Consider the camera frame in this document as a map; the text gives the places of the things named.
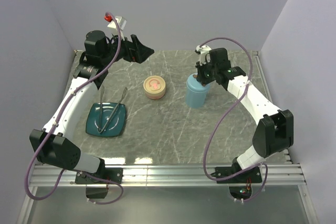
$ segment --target marble table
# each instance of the marble table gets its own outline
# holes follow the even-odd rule
[[[81,51],[76,53],[69,83],[78,65]],[[216,83],[211,84],[202,108],[191,109],[185,104],[186,79],[196,72],[198,55],[191,50],[156,51],[143,64],[116,62],[103,85],[104,102],[117,102],[125,87],[123,103],[128,111],[125,130],[113,138],[93,137],[85,133],[86,119],[93,102],[99,102],[100,92],[84,110],[72,141],[83,152],[102,157],[114,164],[186,164],[201,163],[205,143],[221,115],[235,98]],[[248,72],[249,63],[243,51],[229,51],[232,66]],[[253,57],[253,84],[266,95],[265,84]],[[148,99],[143,81],[150,75],[166,81],[166,94],[159,100]],[[209,163],[231,163],[251,146],[256,128],[252,117],[239,104],[217,130],[209,149]],[[268,159],[283,163],[284,153]]]

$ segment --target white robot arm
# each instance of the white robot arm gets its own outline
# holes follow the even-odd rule
[[[108,27],[112,32],[116,33],[116,25],[106,16],[106,20],[110,22]],[[121,31],[123,30],[126,20],[123,17],[116,16],[118,25]],[[131,35],[132,41],[128,41],[121,33],[121,49],[116,61],[124,59],[129,62],[142,63],[154,53],[154,50],[141,44],[136,35]],[[113,37],[114,41],[118,41],[118,36]],[[72,95],[83,83],[98,75],[112,60],[117,51],[117,43],[106,37],[102,31],[91,31],[86,35],[85,49],[80,57],[79,65],[77,66],[74,78],[66,96],[56,113],[43,127],[42,130],[33,130],[29,136],[30,142],[34,151],[37,150],[47,133],[56,124],[55,118],[64,102]],[[66,106],[59,123],[56,124],[54,133],[42,147],[37,155],[38,161],[41,163],[54,165],[66,170],[83,171],[94,174],[96,177],[105,178],[105,163],[104,160],[98,157],[91,156],[81,150],[71,142],[75,127],[80,119],[80,116],[88,103],[92,100],[94,94],[97,93],[102,85],[108,72],[104,72],[100,77],[93,82],[84,86]]]
[[[240,98],[248,85],[241,104],[257,124],[252,146],[234,159],[240,169],[259,164],[274,153],[293,145],[293,115],[272,104],[250,82],[240,67],[231,67],[225,48],[211,49],[197,46],[199,61],[196,63],[197,80],[203,85],[216,81],[225,90]]]

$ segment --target lavender wall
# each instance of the lavender wall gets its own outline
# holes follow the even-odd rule
[[[1,223],[15,223],[29,134],[61,102],[73,51],[46,0],[0,0]]]
[[[109,10],[128,19],[125,34],[136,34],[154,49],[195,49],[216,36],[230,36],[259,50],[287,0],[48,0],[75,49],[88,31],[104,30]],[[232,43],[212,46],[236,48]]]
[[[262,50],[274,100],[295,116],[300,162],[321,223],[335,223],[336,0],[288,0]]]

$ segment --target round container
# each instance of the round container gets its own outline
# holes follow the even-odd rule
[[[193,77],[193,75],[194,74],[191,74],[187,79],[185,103],[191,108],[199,108],[202,107],[205,102],[210,84],[203,86]]]
[[[160,76],[149,76],[143,82],[143,88],[148,98],[160,99],[166,93],[166,82]]]

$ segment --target blue bottle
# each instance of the blue bottle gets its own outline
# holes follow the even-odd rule
[[[200,84],[196,78],[193,77],[193,74],[191,74],[187,79],[185,103],[191,108],[202,107],[209,88],[210,84],[202,86],[202,84]]]

